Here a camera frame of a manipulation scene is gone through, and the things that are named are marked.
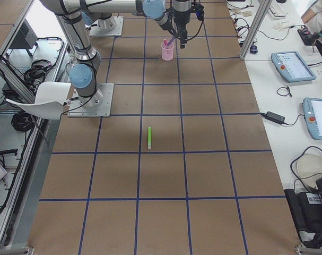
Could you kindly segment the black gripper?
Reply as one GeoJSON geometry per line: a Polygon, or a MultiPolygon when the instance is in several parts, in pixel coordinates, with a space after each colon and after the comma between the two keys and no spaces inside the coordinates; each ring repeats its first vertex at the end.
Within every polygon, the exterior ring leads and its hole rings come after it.
{"type": "Polygon", "coordinates": [[[190,10],[185,12],[180,12],[174,10],[174,22],[177,27],[177,35],[180,40],[180,48],[185,48],[187,43],[187,30],[186,25],[190,21],[190,10]]]}

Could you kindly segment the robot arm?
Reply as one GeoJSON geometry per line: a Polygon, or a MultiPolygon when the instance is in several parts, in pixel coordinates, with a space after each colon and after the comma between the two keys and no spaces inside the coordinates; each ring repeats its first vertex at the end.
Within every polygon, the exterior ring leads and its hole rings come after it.
{"type": "Polygon", "coordinates": [[[43,6],[60,18],[60,25],[73,47],[77,64],[69,71],[80,105],[97,107],[103,94],[97,86],[101,63],[99,52],[91,45],[83,14],[98,20],[110,19],[113,12],[144,14],[142,1],[41,1],[43,6]]]}
{"type": "Polygon", "coordinates": [[[88,19],[97,25],[91,30],[92,35],[116,35],[122,27],[118,24],[122,18],[115,18],[112,14],[131,13],[156,21],[161,29],[172,35],[173,40],[179,40],[181,49],[192,40],[187,32],[191,14],[196,13],[200,21],[204,19],[203,7],[195,1],[170,1],[169,7],[165,1],[79,1],[79,5],[88,19]]]}

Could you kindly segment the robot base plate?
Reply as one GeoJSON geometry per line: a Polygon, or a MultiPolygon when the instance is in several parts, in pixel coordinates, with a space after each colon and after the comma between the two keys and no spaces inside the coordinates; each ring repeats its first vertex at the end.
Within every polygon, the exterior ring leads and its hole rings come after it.
{"type": "Polygon", "coordinates": [[[97,92],[88,103],[86,103],[88,99],[80,97],[76,89],[74,89],[72,97],[77,97],[77,100],[71,102],[67,116],[109,117],[114,93],[114,84],[100,83],[97,85],[97,88],[97,92]]]}
{"type": "Polygon", "coordinates": [[[98,19],[91,25],[90,37],[119,37],[123,31],[124,18],[111,16],[108,19],[98,19]]]}

